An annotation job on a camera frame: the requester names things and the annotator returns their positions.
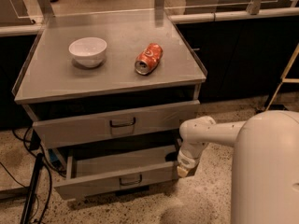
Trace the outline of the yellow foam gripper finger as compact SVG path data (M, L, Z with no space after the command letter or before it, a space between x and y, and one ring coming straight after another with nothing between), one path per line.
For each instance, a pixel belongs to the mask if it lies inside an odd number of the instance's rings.
M187 177L187 176L188 176L190 170L189 170L189 169L186 169L186 168L184 168L184 167L182 167L182 166L179 165L179 166L177 167L177 172L178 172L178 176L179 176L179 177L184 178L184 177Z

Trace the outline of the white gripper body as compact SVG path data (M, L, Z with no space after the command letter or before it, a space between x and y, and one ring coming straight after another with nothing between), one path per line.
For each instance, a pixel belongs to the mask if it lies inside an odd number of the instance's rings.
M199 158L190 158L186 156L181 150L178 152L178 163L185 169L191 170L199 163Z

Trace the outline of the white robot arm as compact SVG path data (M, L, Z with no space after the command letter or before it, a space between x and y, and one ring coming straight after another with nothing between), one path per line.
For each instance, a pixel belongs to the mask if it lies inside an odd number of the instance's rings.
M195 168L207 144L234 148L232 224L299 224L299 113L270 110L238 122L205 116L179 128L178 175Z

